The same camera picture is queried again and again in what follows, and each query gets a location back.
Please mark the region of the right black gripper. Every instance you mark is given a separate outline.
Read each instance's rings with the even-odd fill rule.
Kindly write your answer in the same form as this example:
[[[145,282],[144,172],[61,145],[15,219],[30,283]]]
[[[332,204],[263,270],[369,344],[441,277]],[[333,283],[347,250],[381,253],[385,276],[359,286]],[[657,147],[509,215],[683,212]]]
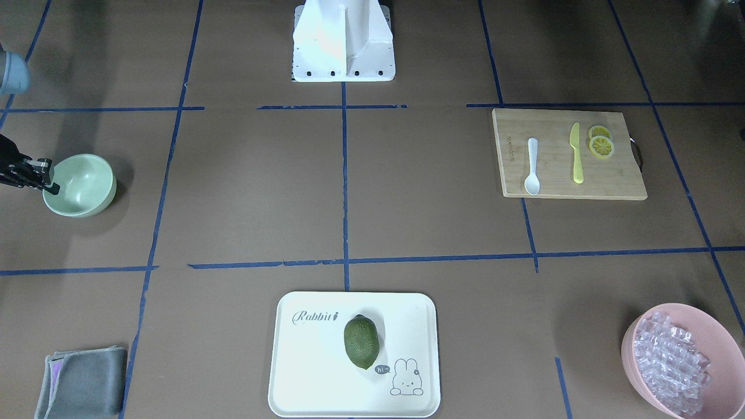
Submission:
[[[57,183],[41,183],[40,175],[51,175],[54,169],[52,159],[41,158],[29,164],[30,157],[21,154],[17,145],[1,135],[1,172],[2,183],[10,186],[40,189],[57,196],[61,186]]]

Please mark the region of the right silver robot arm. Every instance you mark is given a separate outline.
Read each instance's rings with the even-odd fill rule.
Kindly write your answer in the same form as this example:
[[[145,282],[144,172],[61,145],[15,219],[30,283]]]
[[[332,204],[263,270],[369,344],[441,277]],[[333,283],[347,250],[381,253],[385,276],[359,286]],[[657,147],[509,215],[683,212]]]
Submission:
[[[30,87],[30,74],[26,61],[12,51],[1,50],[2,95],[26,93]],[[32,159],[22,154],[16,143],[1,135],[1,183],[22,189],[25,187],[47,191],[56,196],[59,184],[52,181],[52,160]]]

